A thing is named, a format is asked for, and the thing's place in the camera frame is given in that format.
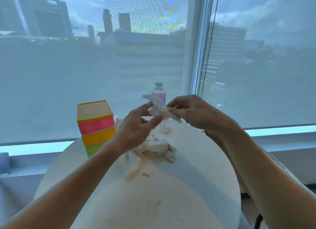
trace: right arm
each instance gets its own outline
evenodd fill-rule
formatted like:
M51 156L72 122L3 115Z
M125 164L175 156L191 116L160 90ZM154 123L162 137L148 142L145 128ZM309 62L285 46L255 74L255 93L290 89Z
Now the right arm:
M316 196L233 119L196 95L175 98L168 107L175 116L221 139L269 228L316 228Z

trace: window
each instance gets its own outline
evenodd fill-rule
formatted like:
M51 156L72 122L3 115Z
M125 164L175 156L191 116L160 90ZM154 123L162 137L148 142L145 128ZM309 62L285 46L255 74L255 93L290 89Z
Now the window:
M191 90L203 0L0 0L0 145L80 137L77 104L117 117Z
M315 0L210 0L192 92L243 128L316 124Z

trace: right hand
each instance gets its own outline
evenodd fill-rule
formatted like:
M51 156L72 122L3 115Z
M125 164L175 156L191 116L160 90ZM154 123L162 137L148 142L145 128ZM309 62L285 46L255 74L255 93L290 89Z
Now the right hand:
M173 115L183 118L191 126L213 135L219 136L227 130L240 128L232 118L197 95L176 97L168 103L167 107Z

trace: floor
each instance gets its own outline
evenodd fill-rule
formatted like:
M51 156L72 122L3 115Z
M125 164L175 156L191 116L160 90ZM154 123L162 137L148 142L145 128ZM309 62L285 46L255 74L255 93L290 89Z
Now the floor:
M241 210L243 214L245 215L247 221L251 225L251 228L254 228L256 218L259 215L259 212L255 203L251 199L243 199L241 203ZM264 221L261 223L260 229L268 229Z

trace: left arm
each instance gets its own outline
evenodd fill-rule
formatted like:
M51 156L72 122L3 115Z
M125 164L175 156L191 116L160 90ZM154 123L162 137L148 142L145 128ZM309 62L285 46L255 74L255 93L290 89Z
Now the left arm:
M41 197L13 216L0 229L68 229L112 164L124 152L139 146L161 121L149 122L152 102L131 111L119 130L95 155Z

